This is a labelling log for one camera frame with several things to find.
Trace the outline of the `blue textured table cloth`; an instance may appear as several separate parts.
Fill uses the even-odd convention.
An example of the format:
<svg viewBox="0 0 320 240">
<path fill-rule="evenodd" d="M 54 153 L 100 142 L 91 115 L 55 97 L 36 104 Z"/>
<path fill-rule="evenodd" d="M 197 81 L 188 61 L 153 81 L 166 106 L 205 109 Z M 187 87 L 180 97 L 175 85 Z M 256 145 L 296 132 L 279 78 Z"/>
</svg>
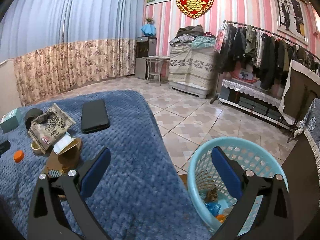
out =
<svg viewBox="0 0 320 240">
<path fill-rule="evenodd" d="M 103 99 L 108 129 L 81 132 L 84 103 Z M 165 148 L 153 112 L 134 90 L 92 93 L 21 108 L 47 110 L 56 103 L 76 124 L 71 133 L 82 140 L 81 159 L 93 159 L 103 148 L 111 163 L 86 204 L 112 239 L 210 239 Z M 35 155 L 25 124 L 3 134 L 11 148 L 1 156 L 1 204 L 14 226 L 27 237 L 30 201 L 47 157 Z M 22 150 L 16 164 L 13 153 Z"/>
</svg>

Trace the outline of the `brown phone case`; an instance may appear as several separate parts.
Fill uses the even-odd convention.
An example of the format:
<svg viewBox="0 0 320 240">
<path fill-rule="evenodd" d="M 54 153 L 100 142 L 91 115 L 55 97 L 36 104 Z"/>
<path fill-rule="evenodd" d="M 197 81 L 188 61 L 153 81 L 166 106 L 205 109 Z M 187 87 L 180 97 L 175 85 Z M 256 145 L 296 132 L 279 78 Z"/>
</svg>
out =
<svg viewBox="0 0 320 240">
<path fill-rule="evenodd" d="M 80 160 L 82 140 L 75 138 L 61 153 L 52 151 L 44 166 L 43 173 L 49 178 L 59 178 L 74 170 Z"/>
</svg>

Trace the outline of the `blue plastic wrapper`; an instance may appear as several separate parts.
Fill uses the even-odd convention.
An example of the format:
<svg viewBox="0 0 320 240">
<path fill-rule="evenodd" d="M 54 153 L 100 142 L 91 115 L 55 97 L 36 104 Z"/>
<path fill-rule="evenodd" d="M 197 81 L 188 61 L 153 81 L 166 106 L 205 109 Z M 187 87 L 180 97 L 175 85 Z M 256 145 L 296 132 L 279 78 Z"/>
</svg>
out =
<svg viewBox="0 0 320 240">
<path fill-rule="evenodd" d="M 208 203 L 205 203 L 205 206 L 214 217 L 219 215 L 219 211 L 221 209 L 221 205 L 219 203 L 208 202 Z"/>
</svg>

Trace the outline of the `orange bottle cap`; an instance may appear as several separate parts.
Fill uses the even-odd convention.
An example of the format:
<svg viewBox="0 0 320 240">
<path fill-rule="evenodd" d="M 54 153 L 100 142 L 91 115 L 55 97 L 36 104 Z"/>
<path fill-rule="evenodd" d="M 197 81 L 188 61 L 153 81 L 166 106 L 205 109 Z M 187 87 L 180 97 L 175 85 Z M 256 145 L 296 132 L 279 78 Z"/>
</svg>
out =
<svg viewBox="0 0 320 240">
<path fill-rule="evenodd" d="M 15 163 L 19 163 L 20 161 L 22 161 L 24 158 L 24 153 L 22 150 L 18 150 L 14 153 L 13 155 L 13 160 Z"/>
</svg>

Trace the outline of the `light blue plastic basket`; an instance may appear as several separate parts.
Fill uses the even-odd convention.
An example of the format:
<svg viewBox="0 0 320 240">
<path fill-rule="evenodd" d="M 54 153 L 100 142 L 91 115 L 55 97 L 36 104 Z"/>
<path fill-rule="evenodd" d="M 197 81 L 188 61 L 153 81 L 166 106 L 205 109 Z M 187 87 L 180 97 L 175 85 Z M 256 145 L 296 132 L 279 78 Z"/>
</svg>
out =
<svg viewBox="0 0 320 240">
<path fill-rule="evenodd" d="M 259 145 L 236 137 L 212 139 L 200 146 L 194 153 L 188 171 L 188 191 L 196 212 L 203 220 L 212 237 L 222 225 L 206 208 L 206 192 L 217 187 L 217 203 L 221 205 L 220 215 L 227 219 L 237 200 L 228 192 L 224 182 L 212 163 L 212 149 L 219 146 L 230 160 L 236 161 L 243 170 L 251 170 L 259 177 L 273 178 L 276 174 L 284 177 L 289 193 L 285 172 L 274 157 Z M 258 212 L 262 196 L 257 196 L 253 207 L 240 231 L 240 235 L 249 231 Z"/>
</svg>

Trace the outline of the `blue covered potted plant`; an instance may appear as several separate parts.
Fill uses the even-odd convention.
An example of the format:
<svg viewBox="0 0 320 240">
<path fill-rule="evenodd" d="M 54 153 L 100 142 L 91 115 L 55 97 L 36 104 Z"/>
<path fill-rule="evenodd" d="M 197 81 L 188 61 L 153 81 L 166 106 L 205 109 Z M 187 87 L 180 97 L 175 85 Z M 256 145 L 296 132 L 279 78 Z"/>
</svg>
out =
<svg viewBox="0 0 320 240">
<path fill-rule="evenodd" d="M 153 18 L 148 17 L 145 19 L 145 21 L 146 21 L 146 24 L 144 24 L 141 27 L 141 31 L 142 31 L 143 35 L 155 37 L 156 36 L 156 27 L 153 25 L 154 24 Z"/>
</svg>

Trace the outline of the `framed couple silhouette poster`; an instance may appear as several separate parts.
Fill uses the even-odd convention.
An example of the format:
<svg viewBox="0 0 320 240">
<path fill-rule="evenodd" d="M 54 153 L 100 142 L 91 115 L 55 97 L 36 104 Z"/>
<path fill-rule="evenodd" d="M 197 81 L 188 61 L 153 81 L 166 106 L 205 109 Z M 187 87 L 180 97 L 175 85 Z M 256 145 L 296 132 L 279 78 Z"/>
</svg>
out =
<svg viewBox="0 0 320 240">
<path fill-rule="evenodd" d="M 300 0 L 274 0 L 278 30 L 294 37 L 303 44 L 308 44 L 304 3 Z"/>
</svg>

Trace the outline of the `light blue paper card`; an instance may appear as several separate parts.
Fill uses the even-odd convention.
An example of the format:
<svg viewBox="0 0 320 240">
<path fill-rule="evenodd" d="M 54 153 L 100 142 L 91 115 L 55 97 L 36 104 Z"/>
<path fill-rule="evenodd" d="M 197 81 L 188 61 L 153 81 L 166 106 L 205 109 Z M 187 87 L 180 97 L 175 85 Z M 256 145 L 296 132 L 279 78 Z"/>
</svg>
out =
<svg viewBox="0 0 320 240">
<path fill-rule="evenodd" d="M 53 151 L 56 154 L 60 154 L 71 142 L 73 138 L 66 132 L 63 137 L 61 137 L 53 146 Z"/>
</svg>

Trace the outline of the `brown crumpled wrapper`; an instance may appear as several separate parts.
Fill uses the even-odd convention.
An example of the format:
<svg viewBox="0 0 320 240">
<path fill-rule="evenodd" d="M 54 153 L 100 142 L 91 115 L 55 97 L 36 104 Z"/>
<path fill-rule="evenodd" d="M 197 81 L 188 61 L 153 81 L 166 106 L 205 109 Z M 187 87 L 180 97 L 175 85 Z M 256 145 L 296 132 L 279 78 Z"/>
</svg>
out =
<svg viewBox="0 0 320 240">
<path fill-rule="evenodd" d="M 213 189 L 206 192 L 206 196 L 204 198 L 204 201 L 206 203 L 215 202 L 218 199 L 218 190 L 217 187 L 214 187 Z"/>
</svg>

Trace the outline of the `pile of folded clothes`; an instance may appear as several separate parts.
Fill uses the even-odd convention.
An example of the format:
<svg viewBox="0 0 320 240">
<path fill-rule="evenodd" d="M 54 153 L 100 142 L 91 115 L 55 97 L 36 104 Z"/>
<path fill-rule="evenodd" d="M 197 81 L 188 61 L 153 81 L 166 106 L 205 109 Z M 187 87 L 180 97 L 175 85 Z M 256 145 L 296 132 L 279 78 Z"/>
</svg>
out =
<svg viewBox="0 0 320 240">
<path fill-rule="evenodd" d="M 190 44 L 193 48 L 210 48 L 215 46 L 216 36 L 205 32 L 202 25 L 187 26 L 178 29 L 176 36 L 169 42 L 171 47 Z"/>
</svg>

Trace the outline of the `grey printed snack bag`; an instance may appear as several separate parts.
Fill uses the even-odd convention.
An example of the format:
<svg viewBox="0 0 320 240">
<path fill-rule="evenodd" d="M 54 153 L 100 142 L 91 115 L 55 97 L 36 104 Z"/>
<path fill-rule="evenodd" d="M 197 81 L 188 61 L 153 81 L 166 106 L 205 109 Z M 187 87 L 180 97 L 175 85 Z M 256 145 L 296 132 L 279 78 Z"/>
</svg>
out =
<svg viewBox="0 0 320 240">
<path fill-rule="evenodd" d="M 46 154 L 74 124 L 76 122 L 54 103 L 30 123 L 28 134 L 37 143 L 41 153 Z"/>
</svg>

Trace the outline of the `small metal folding table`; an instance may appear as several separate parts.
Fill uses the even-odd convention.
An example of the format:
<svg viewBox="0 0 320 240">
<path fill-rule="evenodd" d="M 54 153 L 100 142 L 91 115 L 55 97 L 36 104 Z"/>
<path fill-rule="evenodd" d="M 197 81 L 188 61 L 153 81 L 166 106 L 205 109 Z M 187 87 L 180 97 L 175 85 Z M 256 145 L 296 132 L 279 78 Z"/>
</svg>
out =
<svg viewBox="0 0 320 240">
<path fill-rule="evenodd" d="M 158 79 L 159 85 L 162 85 L 161 77 L 162 77 L 162 68 L 169 63 L 169 56 L 158 56 L 152 55 L 148 57 L 143 57 L 146 61 L 146 66 L 148 70 L 146 83 L 151 82 L 151 77 L 155 77 Z"/>
</svg>

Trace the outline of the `blue and floral curtain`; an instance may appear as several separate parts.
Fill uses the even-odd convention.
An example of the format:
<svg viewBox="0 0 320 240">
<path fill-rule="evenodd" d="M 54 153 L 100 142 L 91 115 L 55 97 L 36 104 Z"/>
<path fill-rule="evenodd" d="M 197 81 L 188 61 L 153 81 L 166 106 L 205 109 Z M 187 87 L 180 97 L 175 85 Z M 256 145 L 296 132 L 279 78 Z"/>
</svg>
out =
<svg viewBox="0 0 320 240">
<path fill-rule="evenodd" d="M 5 0 L 1 60 L 23 105 L 135 73 L 144 0 Z"/>
</svg>

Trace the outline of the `small beige bowl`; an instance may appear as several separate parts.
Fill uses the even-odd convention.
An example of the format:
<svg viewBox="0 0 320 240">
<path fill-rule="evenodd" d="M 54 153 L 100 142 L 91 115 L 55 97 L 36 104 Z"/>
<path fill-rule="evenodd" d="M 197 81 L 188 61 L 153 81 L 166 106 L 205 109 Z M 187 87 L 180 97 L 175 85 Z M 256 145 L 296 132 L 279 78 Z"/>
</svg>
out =
<svg viewBox="0 0 320 240">
<path fill-rule="evenodd" d="M 35 154 L 45 154 L 46 153 L 46 152 L 43 152 L 43 150 L 40 148 L 40 146 L 35 141 L 32 141 L 31 149 L 33 150 L 33 152 Z"/>
</svg>

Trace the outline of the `black rectangular case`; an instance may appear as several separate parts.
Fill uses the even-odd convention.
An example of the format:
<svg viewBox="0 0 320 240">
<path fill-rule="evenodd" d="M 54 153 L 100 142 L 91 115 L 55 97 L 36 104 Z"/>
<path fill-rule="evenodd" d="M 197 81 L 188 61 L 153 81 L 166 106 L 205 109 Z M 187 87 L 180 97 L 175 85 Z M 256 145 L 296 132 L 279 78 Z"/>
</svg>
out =
<svg viewBox="0 0 320 240">
<path fill-rule="evenodd" d="M 81 115 L 81 131 L 93 133 L 110 127 L 104 100 L 93 100 L 83 104 Z"/>
</svg>

